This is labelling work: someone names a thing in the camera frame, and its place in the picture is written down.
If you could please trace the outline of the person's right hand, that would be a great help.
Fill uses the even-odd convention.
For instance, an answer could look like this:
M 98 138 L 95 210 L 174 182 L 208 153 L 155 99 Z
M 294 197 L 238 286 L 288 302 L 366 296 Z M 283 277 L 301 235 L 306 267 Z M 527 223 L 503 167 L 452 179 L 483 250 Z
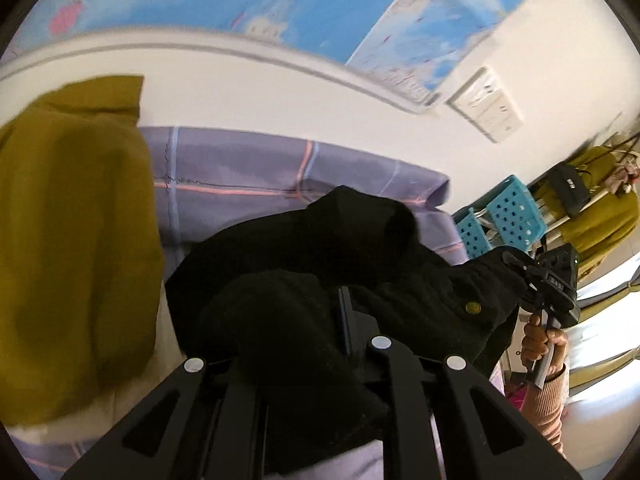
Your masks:
M 533 313 L 524 326 L 521 362 L 529 370 L 535 362 L 551 356 L 546 381 L 563 374 L 568 352 L 568 336 L 558 328 L 544 328 L 539 313 Z

